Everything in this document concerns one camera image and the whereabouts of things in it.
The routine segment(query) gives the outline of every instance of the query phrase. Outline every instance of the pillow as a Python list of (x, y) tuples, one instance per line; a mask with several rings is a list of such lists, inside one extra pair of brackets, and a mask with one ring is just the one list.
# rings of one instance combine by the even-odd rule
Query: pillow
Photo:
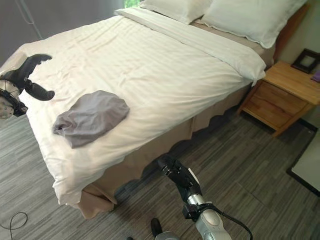
[(307, 0), (214, 0), (201, 22), (271, 48)]
[(144, 0), (140, 7), (189, 24), (205, 14), (211, 3), (212, 0)]

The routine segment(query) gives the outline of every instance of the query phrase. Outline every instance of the gray cloth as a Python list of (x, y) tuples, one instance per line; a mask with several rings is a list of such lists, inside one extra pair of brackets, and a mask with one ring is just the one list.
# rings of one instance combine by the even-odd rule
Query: gray cloth
[(60, 114), (52, 131), (64, 136), (71, 148), (81, 147), (117, 126), (129, 110), (123, 99), (99, 90), (83, 95), (69, 111)]

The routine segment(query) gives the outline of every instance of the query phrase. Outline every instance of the bed skirt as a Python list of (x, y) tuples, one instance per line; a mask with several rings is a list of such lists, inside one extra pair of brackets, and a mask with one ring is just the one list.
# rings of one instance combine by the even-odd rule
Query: bed skirt
[(224, 100), (130, 153), (123, 162), (105, 170), (101, 178), (82, 190), (77, 207), (84, 218), (91, 219), (100, 212), (112, 211), (117, 204), (115, 192), (119, 187), (139, 179), (144, 168), (154, 159), (167, 153), (174, 144), (191, 139), (194, 132), (208, 127), (212, 117), (223, 115), (226, 110), (239, 104), (250, 86), (251, 84), (231, 93)]

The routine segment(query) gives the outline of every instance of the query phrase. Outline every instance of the wooden headboard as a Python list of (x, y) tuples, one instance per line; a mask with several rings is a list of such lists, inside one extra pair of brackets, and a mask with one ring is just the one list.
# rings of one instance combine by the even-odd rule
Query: wooden headboard
[(280, 32), (276, 43), (275, 43), (275, 53), (273, 55), (273, 59), (277, 60), (283, 49), (285, 48), (286, 44), (288, 43), (289, 39), (292, 35), (296, 32), (297, 28), (299, 27), (300, 23), (304, 19), (307, 14), (308, 9), (310, 8), (310, 4), (303, 5), (294, 15), (292, 15), (285, 27)]

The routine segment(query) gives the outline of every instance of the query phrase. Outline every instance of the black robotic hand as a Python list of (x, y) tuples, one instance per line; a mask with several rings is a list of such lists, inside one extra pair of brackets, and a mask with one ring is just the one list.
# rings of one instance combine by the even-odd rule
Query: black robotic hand
[(188, 203), (188, 198), (191, 195), (202, 195), (200, 185), (195, 177), (177, 159), (164, 155), (158, 160), (158, 165), (164, 174), (175, 183), (185, 203)]
[(32, 55), (24, 61), (21, 67), (7, 72), (4, 75), (4, 79), (13, 83), (19, 89), (20, 93), (25, 89), (25, 91), (35, 99), (49, 101), (55, 96), (55, 92), (47, 91), (40, 85), (32, 83), (28, 77), (33, 73), (37, 65), (50, 59), (52, 59), (52, 57), (47, 54)]

